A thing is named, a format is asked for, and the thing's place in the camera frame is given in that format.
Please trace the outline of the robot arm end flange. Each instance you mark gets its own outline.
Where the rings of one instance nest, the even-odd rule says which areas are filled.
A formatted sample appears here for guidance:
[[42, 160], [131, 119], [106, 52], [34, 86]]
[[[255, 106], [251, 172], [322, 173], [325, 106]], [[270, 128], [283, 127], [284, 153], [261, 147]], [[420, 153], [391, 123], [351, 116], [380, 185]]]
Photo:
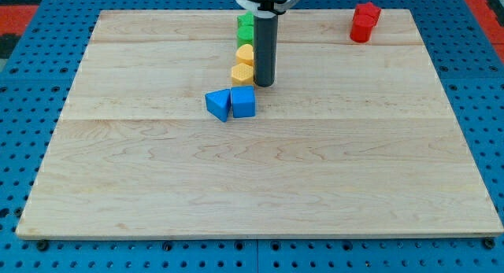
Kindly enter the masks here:
[[295, 6], [300, 0], [235, 0], [242, 8], [252, 12], [256, 17], [271, 18], [282, 15]]

